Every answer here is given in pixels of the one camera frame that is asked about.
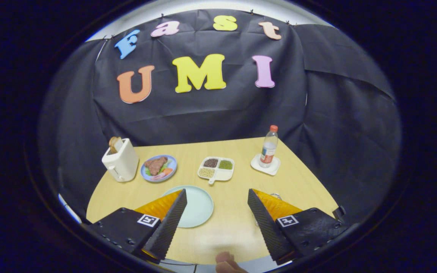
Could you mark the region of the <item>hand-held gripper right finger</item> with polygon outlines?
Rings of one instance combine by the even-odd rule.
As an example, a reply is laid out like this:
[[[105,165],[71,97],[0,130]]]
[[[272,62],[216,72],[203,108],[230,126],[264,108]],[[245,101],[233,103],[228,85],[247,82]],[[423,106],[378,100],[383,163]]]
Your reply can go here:
[[[253,188],[248,190],[247,203],[277,265],[324,249],[349,228],[318,208],[302,210]]]

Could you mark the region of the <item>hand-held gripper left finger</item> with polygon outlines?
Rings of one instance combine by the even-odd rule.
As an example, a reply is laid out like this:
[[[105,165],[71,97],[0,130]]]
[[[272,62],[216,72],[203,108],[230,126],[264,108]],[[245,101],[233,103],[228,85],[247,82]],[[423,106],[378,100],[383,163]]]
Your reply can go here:
[[[116,209],[89,229],[118,249],[159,263],[167,255],[186,207],[187,191],[182,189],[135,210]]]

